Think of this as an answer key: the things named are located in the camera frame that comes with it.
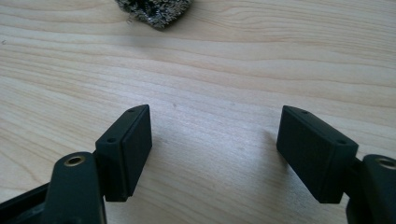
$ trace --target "light wood tabletop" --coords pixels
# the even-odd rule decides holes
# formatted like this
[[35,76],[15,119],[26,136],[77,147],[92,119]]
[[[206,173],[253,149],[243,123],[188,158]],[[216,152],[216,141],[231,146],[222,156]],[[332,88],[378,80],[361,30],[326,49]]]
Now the light wood tabletop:
[[347,223],[276,150],[283,105],[396,158],[394,0],[195,0],[155,30],[112,0],[0,1],[0,202],[148,104],[153,148],[108,223]]

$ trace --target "screw hole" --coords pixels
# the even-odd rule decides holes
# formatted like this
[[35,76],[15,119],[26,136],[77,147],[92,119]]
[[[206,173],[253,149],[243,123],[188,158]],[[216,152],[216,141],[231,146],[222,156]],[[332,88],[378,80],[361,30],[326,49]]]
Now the screw hole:
[[76,156],[72,157],[69,160],[67,160],[64,165],[65,166],[77,166],[79,164],[82,164],[85,161],[85,157],[83,156]]
[[113,143],[113,142],[115,142],[117,139],[116,138],[108,138],[107,139],[107,142],[108,143]]
[[382,166],[390,170],[396,170],[396,162],[385,159],[385,158],[380,158],[376,159],[376,161]]
[[342,144],[342,145],[345,145],[347,142],[344,141],[344,140],[337,140],[337,143]]

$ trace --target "wooden surface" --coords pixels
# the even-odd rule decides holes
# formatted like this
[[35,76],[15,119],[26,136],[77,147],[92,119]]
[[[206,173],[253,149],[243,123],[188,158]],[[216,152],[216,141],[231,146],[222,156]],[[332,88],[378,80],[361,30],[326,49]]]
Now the wooden surface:
[[109,223],[347,223],[276,152],[282,105],[396,158],[394,0],[196,0],[169,29],[112,0],[0,1],[0,202],[127,108],[153,148]]

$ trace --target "black and white fuzzy ball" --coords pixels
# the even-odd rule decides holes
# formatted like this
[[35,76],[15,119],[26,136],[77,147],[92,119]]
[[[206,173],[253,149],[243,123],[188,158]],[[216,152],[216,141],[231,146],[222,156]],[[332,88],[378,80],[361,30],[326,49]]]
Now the black and white fuzzy ball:
[[164,28],[189,8],[192,0],[115,0],[119,7],[155,28]]

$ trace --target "wooden table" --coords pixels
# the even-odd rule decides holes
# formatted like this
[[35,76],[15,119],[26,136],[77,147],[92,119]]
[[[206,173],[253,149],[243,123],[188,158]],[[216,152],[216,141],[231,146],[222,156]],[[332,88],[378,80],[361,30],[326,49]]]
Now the wooden table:
[[346,223],[276,152],[282,105],[396,158],[396,2],[196,0],[163,31],[112,0],[0,2],[0,202],[127,108],[153,148],[109,223]]

